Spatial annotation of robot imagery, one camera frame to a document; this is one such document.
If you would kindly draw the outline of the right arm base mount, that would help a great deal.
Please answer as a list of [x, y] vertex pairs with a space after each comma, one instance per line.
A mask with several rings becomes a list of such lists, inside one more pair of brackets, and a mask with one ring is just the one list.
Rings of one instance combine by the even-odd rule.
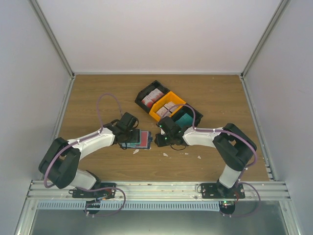
[[232, 215], [235, 212], [236, 204], [240, 199], [245, 199], [243, 186], [226, 188], [219, 181], [216, 183], [201, 183], [197, 192], [202, 199], [215, 199], [218, 201], [219, 211], [222, 215]]

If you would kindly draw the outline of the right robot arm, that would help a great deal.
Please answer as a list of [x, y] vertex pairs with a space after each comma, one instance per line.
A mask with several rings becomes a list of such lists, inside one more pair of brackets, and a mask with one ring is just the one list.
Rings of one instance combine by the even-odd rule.
[[246, 168], [257, 161], [257, 147], [236, 125], [229, 123], [217, 129], [195, 126], [180, 127], [171, 118], [164, 117], [158, 122], [162, 132], [156, 134], [158, 147], [206, 146], [215, 148], [225, 163], [224, 170], [215, 187], [221, 198], [234, 193], [236, 184]]

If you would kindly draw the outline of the teal credit card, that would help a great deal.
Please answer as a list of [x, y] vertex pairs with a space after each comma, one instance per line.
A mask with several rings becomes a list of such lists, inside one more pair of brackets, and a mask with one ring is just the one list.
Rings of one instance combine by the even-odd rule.
[[132, 131], [130, 138], [126, 142], [126, 147], [138, 148], [140, 145], [140, 135], [141, 135], [140, 130]]

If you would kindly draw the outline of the white pink cards stack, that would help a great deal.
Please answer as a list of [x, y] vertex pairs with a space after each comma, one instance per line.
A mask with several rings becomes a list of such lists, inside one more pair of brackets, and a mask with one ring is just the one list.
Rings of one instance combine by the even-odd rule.
[[162, 117], [168, 111], [168, 113], [166, 115], [169, 116], [170, 114], [172, 114], [177, 109], [177, 106], [175, 106], [175, 107], [173, 107], [173, 106], [175, 106], [175, 103], [173, 103], [173, 102], [166, 103], [156, 112], [156, 114], [159, 117]]

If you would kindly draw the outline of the orange bin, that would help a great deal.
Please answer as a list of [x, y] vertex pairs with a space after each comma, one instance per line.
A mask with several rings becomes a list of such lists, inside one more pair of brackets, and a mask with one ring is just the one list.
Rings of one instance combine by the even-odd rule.
[[182, 107], [183, 104], [186, 104], [186, 101], [170, 91], [152, 105], [149, 115], [156, 121], [160, 121], [165, 111], [169, 111], [167, 115], [171, 117]]

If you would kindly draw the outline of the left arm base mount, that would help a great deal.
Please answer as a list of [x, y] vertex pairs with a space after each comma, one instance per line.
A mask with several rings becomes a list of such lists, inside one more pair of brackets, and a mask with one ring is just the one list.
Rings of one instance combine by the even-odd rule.
[[88, 204], [88, 209], [84, 206], [83, 211], [88, 212], [91, 215], [95, 215], [100, 210], [94, 210], [100, 208], [100, 201], [103, 199], [113, 199], [115, 197], [116, 183], [96, 183], [91, 190], [99, 189], [99, 191], [85, 191], [78, 188], [70, 189], [68, 192], [73, 198], [87, 199], [85, 204]]

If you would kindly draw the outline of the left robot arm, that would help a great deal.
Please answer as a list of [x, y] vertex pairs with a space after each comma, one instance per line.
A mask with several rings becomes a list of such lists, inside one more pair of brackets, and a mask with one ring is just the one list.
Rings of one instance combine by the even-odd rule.
[[56, 138], [39, 164], [39, 171], [44, 175], [44, 186], [83, 188], [88, 197], [97, 197], [101, 191], [97, 177], [88, 171], [79, 170], [79, 162], [97, 150], [115, 144], [126, 149], [128, 143], [140, 139], [138, 124], [138, 118], [126, 112], [121, 119], [107, 124], [101, 122], [100, 129], [88, 135], [70, 140]]

